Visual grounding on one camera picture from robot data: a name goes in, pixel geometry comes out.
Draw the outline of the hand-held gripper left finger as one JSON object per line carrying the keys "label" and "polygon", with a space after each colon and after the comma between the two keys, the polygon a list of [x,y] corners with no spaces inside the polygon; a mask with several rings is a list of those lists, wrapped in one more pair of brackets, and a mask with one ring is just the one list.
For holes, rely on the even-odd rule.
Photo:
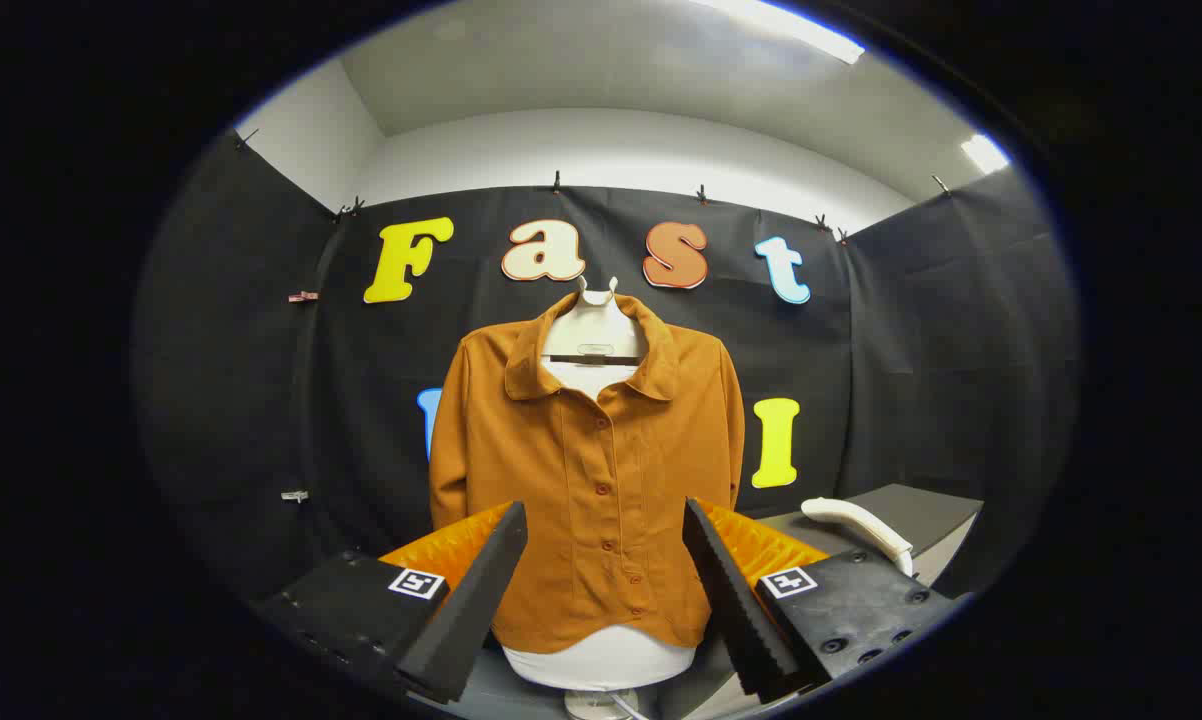
{"label": "hand-held gripper left finger", "polygon": [[500,502],[383,557],[344,551],[258,603],[258,615],[337,673],[387,698],[462,698],[528,542]]}

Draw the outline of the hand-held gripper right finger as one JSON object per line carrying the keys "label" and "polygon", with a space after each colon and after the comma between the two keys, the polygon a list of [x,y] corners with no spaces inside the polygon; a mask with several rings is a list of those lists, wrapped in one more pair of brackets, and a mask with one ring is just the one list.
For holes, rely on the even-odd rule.
{"label": "hand-held gripper right finger", "polygon": [[965,605],[883,551],[816,551],[700,498],[685,501],[683,541],[743,692],[764,703],[861,676]]}

